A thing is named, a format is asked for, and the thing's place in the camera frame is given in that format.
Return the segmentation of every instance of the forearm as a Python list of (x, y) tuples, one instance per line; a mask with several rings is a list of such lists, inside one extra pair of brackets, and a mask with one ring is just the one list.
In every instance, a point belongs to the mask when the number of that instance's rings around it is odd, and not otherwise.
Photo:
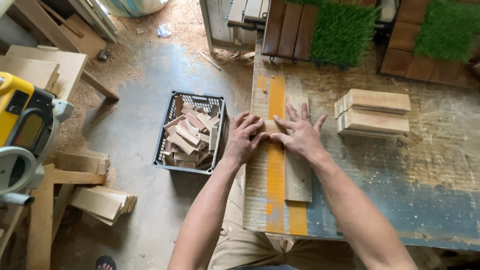
[(343, 235), (368, 269), (416, 269), (394, 228), (328, 153), (311, 166)]
[(168, 269), (207, 269), (222, 227), (239, 165), (222, 159), (194, 200), (180, 229)]

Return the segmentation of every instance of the black plastic crate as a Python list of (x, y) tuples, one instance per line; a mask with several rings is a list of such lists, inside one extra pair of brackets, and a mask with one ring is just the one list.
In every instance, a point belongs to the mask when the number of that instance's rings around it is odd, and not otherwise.
[[(188, 102), (191, 105), (195, 105), (198, 108), (200, 107), (207, 107), (208, 109), (212, 109), (213, 105), (218, 105), (218, 117), (220, 118), (220, 122), (218, 125), (218, 136), (216, 139), (216, 148), (213, 154), (213, 161), (212, 167), (199, 170), (199, 169), (188, 169), (176, 166), (168, 166), (163, 165), (163, 155), (161, 154), (165, 151), (165, 139), (166, 139), (166, 130), (163, 128), (165, 124), (174, 120), (175, 117), (175, 97), (182, 95), (183, 102)], [(201, 174), (212, 174), (216, 164), (223, 156), (223, 152), (225, 151), (225, 146), (227, 145), (227, 136), (228, 134), (228, 114), (227, 108), (225, 106), (225, 98), (220, 95), (213, 95), (213, 94), (203, 94), (197, 95), (193, 92), (187, 91), (178, 91), (172, 90), (170, 98), (167, 102), (165, 115), (163, 116), (162, 127), (160, 129), (160, 133), (158, 134), (158, 140), (156, 143), (156, 152), (153, 158), (153, 166), (155, 168), (162, 168), (167, 170), (175, 170), (181, 172), (194, 172), (194, 173), (201, 173)]]

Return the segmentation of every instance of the wooden workbench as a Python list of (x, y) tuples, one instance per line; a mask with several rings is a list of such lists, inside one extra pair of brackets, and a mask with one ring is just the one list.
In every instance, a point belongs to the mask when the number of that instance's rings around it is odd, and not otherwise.
[[(313, 123), (328, 115), (321, 134), (325, 149), (405, 244), (480, 251), (480, 93), (377, 75), (375, 56), (372, 50), (363, 64), (345, 71), (332, 65), (318, 69), (307, 62), (270, 62), (257, 45), (251, 113), (269, 117), (272, 80), (277, 84), (284, 77), (285, 94), (309, 97)], [(332, 105), (351, 88), (410, 95), (410, 132), (395, 139), (339, 136)], [(313, 202), (287, 204), (272, 197), (282, 191), (267, 185), (268, 144), (247, 164), (244, 228), (343, 239), (313, 172)]]

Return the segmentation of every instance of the miter saw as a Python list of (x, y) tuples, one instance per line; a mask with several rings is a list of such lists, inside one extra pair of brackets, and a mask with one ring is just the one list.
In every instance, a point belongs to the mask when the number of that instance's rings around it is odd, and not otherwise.
[(42, 162), (59, 123), (74, 106), (54, 99), (44, 89), (0, 72), (0, 206), (27, 206), (34, 198), (19, 191), (36, 189), (43, 179)]

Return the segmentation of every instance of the artificial grass tile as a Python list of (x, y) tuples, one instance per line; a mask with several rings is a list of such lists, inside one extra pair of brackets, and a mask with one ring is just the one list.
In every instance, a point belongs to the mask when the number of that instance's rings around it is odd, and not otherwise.
[(431, 0), (413, 53), (466, 63), (479, 31), (480, 5)]
[(377, 12), (378, 8), (372, 6), (320, 2), (310, 58), (356, 66), (373, 37)]

